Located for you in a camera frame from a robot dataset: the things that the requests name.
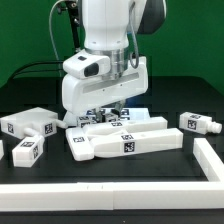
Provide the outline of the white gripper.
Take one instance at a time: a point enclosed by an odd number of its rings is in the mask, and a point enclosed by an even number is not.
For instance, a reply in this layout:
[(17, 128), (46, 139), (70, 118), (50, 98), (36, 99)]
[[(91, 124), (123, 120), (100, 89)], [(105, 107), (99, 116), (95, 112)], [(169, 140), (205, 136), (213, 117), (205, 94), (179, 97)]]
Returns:
[(136, 69), (129, 66), (116, 80), (103, 80), (100, 76), (81, 80), (67, 74), (62, 81), (63, 107), (77, 116), (97, 108), (95, 109), (96, 121), (101, 123), (103, 115), (98, 107), (117, 102), (113, 112), (120, 115), (124, 103), (118, 101), (140, 95), (148, 89), (146, 63), (146, 58), (140, 57)]

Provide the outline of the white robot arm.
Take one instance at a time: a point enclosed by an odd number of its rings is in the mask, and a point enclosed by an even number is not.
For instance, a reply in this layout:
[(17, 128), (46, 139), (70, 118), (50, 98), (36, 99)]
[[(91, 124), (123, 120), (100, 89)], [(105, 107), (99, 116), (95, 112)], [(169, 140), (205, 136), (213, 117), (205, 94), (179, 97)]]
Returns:
[(137, 51), (137, 34), (152, 34), (165, 21), (165, 0), (82, 0), (84, 49), (63, 62), (64, 121), (77, 125), (87, 111), (116, 103), (148, 89), (146, 58)]

